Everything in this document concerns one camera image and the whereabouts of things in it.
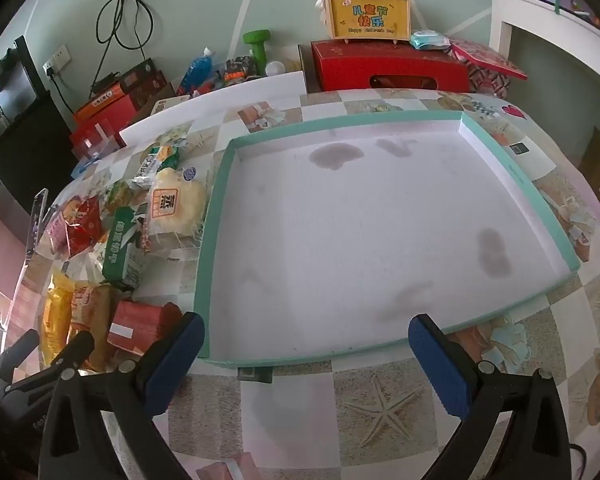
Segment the clear acrylic box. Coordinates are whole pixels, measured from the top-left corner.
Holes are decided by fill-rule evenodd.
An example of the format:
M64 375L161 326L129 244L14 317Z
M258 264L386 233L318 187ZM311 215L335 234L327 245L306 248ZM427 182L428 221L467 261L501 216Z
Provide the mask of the clear acrylic box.
M78 163L71 173L77 179L89 166L120 148L119 139L108 120L82 125L71 136L72 152Z

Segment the shiny red snack bag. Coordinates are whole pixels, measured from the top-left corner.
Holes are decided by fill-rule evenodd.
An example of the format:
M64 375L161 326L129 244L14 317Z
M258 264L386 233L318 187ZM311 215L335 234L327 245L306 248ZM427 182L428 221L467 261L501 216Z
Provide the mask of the shiny red snack bag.
M64 212L69 257L93 247L102 237L99 198L87 197Z

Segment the blue water bottle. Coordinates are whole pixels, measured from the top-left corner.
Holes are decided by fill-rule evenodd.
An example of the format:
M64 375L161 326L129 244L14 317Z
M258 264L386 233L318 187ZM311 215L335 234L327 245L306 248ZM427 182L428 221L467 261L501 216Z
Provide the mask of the blue water bottle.
M204 48L202 55L193 59L178 85L178 94L192 94L209 79L212 73L213 55L212 50Z

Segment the yellow handled gift case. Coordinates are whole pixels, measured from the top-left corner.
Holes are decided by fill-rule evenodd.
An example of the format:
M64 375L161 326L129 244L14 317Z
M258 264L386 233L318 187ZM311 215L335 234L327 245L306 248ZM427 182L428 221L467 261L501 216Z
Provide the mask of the yellow handled gift case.
M411 0L317 0L316 8L332 40L411 38Z

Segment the white ball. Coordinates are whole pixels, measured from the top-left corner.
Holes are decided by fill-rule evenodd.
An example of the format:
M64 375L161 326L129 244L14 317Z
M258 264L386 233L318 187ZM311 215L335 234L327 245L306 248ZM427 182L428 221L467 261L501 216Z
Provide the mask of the white ball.
M265 65L265 75L268 77L275 77L286 73L286 67L283 62L271 61Z

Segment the small green cake packet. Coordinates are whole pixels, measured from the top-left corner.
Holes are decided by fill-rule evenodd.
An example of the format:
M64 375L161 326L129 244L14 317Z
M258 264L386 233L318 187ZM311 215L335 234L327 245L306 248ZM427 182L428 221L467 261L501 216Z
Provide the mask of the small green cake packet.
M132 188L129 187L125 180L117 181L112 185L107 194L104 208L108 214L114 214L118 208L128 206L132 198Z

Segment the green dumbbell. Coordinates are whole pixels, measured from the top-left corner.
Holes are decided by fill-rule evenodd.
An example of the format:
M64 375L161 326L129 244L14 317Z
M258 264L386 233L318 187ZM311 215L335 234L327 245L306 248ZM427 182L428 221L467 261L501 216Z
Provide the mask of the green dumbbell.
M265 51L265 43L271 39L271 32L268 29L257 29L251 32L245 32L242 35L242 41L250 47L251 56L256 62L258 74L265 75L265 67L268 64L268 56Z

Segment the orange cake packet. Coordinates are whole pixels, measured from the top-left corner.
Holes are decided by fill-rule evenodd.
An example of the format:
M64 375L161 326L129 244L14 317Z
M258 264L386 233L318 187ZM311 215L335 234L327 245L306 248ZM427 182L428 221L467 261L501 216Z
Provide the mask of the orange cake packet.
M112 288L109 285L77 282L71 298L71 321L68 340L81 330L90 332L94 350L86 360L86 366L95 372L103 372L111 356L107 337L111 322Z

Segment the yellow bread packet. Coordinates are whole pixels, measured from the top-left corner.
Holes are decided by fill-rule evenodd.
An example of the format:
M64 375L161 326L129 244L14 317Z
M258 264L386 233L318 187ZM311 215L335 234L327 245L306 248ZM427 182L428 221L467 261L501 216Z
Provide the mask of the yellow bread packet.
M47 287L41 322L41 353L45 366L50 366L67 344L71 323L71 300L76 282L53 270Z

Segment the wall socket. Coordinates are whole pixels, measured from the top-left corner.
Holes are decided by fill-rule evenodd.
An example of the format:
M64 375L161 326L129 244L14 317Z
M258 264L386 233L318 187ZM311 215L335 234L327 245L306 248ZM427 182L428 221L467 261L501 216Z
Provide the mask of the wall socket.
M70 52L65 44L62 44L55 53L43 64L43 72L46 76L59 74L71 61Z

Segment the red white snack packet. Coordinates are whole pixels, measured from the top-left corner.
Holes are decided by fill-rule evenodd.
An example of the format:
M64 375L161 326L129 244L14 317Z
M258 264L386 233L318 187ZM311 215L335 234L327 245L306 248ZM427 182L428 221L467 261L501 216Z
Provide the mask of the red white snack packet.
M162 307L121 300L114 314L107 342L114 348L142 356L180 322L181 309L172 302Z

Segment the red box on left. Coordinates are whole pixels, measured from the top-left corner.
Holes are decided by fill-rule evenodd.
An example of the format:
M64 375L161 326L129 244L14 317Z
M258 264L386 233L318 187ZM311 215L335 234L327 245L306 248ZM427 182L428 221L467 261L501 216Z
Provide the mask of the red box on left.
M73 147L85 152L87 145L95 146L106 136L117 136L134 117L136 109L129 96L101 96L86 103L76 114L76 131L70 136Z

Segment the round bun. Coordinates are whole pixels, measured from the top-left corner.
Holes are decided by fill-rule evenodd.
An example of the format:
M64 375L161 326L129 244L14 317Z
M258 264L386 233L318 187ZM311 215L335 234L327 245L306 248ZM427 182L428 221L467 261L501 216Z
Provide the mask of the round bun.
M143 244L148 252L197 249L208 193L194 166L157 172L148 193Z

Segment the wet wipes pack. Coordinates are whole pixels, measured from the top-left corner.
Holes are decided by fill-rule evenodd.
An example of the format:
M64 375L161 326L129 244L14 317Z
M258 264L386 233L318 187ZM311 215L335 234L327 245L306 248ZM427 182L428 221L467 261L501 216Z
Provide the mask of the wet wipes pack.
M434 30L416 30L411 34L410 45L419 51L446 51L451 47L451 41Z

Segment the green snack packet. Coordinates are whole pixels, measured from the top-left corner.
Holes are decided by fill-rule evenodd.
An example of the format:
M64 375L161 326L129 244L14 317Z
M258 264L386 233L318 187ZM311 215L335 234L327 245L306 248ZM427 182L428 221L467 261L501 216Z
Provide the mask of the green snack packet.
M102 263L102 276L106 283L120 290L135 290L140 286L146 266L142 234L142 222L135 210L129 206L118 208Z

